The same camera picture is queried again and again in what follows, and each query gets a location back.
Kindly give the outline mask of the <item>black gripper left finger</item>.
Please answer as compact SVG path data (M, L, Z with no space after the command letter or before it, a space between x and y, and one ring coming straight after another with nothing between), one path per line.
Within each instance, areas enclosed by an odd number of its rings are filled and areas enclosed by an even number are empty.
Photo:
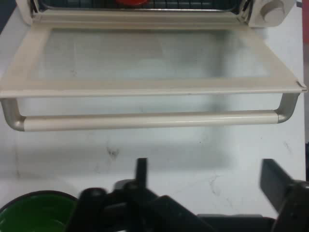
M208 232L210 225L169 196L147 188L147 159L139 158L135 178L107 193L87 188L77 201L68 232Z

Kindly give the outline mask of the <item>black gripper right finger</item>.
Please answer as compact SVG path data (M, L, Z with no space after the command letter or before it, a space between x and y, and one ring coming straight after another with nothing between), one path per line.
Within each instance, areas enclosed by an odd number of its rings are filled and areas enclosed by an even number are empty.
M273 232L309 230L309 183L292 179L273 159L263 159L260 189L277 211Z

